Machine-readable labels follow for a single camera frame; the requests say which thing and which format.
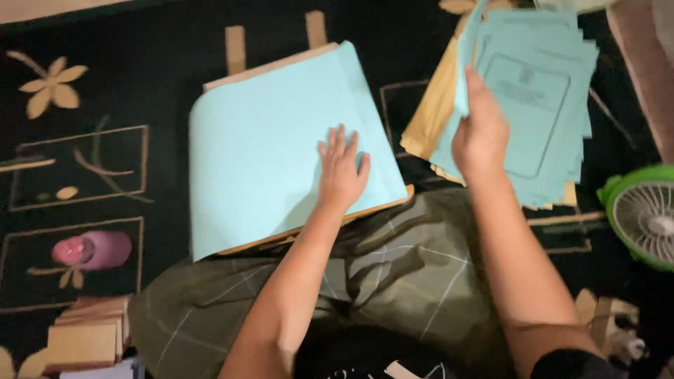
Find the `purple bottle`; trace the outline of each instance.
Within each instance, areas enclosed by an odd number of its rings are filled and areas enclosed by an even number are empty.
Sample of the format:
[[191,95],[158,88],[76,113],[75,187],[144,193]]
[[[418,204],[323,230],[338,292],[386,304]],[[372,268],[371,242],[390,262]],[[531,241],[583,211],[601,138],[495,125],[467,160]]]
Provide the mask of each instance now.
[[54,261],[82,270],[119,267],[131,254],[131,239],[120,231],[88,231],[59,241],[51,250]]

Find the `small electric fan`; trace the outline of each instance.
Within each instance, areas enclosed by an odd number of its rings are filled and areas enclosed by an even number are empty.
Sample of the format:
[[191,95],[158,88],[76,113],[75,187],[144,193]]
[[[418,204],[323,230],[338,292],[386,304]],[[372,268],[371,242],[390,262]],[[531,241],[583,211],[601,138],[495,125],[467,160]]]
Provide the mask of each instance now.
[[674,166],[611,177],[596,194],[635,259],[674,271]]

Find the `plaid fabric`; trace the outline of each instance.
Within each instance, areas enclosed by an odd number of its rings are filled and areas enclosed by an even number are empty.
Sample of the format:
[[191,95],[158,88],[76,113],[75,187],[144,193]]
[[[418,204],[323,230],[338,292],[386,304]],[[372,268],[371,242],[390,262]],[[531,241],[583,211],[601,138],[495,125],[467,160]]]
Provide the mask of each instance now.
[[[514,375],[477,252],[468,194],[415,196],[339,234],[307,338],[377,324],[443,349],[473,377]],[[215,378],[278,258],[181,262],[130,304],[157,378]]]

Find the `black shirt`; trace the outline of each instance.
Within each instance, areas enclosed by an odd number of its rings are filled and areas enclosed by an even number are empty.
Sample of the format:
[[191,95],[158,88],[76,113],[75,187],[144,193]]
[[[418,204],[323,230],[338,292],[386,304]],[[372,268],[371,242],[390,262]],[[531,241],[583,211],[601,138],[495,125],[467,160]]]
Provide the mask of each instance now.
[[[305,341],[295,360],[297,379],[391,378],[385,370],[398,362],[419,378],[457,379],[458,370],[444,354],[403,334],[371,326],[354,326]],[[534,366],[532,379],[619,379],[605,360],[582,350],[556,350]]]

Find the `logo on document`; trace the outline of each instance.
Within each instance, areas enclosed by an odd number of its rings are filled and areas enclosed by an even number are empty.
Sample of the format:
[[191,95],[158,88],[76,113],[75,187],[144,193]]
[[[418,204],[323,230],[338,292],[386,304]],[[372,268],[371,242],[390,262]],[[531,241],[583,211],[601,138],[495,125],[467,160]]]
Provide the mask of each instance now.
[[531,80],[534,78],[534,72],[528,68],[523,68],[522,71],[520,71],[520,83],[521,84],[529,84],[531,83]]

